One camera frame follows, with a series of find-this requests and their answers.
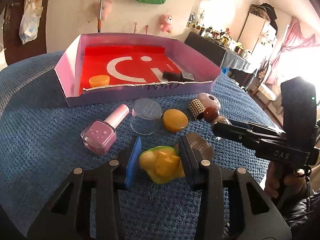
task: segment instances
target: cardboard box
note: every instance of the cardboard box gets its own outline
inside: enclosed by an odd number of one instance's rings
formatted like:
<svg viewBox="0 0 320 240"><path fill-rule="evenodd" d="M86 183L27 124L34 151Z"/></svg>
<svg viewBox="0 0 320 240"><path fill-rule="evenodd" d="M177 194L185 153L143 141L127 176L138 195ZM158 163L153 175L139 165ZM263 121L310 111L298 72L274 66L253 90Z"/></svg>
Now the cardboard box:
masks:
<svg viewBox="0 0 320 240"><path fill-rule="evenodd" d="M109 85L84 89L79 95L86 47L111 45L147 45L165 48L165 55L181 70L192 73L197 82L159 82L137 85ZM221 72L213 62L181 41L134 33L81 34L67 48L55 67L69 106L83 106L138 98L152 98L210 92Z"/></svg>

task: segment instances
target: mirror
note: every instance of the mirror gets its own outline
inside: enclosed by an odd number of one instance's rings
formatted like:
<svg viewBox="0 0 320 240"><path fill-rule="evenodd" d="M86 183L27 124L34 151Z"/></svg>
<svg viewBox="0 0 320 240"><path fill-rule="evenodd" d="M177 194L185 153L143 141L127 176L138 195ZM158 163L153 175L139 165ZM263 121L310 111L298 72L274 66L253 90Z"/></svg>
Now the mirror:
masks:
<svg viewBox="0 0 320 240"><path fill-rule="evenodd" d="M213 8L214 0L195 0L187 27L192 27L192 24L196 26L204 25L206 28L211 26L212 17L214 17Z"/></svg>

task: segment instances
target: sleeve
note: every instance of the sleeve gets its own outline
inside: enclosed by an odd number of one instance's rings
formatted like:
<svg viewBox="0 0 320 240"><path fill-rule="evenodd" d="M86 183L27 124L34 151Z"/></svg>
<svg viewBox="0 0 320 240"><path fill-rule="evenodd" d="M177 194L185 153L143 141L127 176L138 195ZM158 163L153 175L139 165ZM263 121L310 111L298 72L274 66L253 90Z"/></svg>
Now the sleeve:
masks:
<svg viewBox="0 0 320 240"><path fill-rule="evenodd" d="M289 228L291 229L293 239L296 239L296 236L300 235L300 232L303 231L305 225L310 223L309 220L311 215L315 215L314 211L317 209L317 207L320 207L319 203L320 191L311 196L300 199L295 203L290 202L284 205L280 210Z"/></svg>

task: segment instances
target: pink nail polish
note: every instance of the pink nail polish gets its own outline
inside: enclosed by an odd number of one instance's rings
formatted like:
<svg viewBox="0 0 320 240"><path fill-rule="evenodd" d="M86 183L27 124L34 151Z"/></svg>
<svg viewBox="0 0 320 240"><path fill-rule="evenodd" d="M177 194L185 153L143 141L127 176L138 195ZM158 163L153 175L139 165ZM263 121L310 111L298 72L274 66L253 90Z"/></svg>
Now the pink nail polish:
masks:
<svg viewBox="0 0 320 240"><path fill-rule="evenodd" d="M109 117L96 120L81 132L84 145L99 156L105 155L117 139L115 128L129 113L126 105L120 105Z"/></svg>

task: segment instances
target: clear plastic cup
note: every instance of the clear plastic cup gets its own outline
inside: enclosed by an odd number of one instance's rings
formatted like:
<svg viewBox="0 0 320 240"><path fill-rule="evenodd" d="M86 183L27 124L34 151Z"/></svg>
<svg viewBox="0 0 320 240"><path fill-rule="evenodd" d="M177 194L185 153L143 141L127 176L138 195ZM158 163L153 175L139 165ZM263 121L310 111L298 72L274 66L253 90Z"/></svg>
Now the clear plastic cup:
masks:
<svg viewBox="0 0 320 240"><path fill-rule="evenodd" d="M150 98L135 101L130 119L131 128L138 134L149 135L156 131L162 115L161 106Z"/></svg>

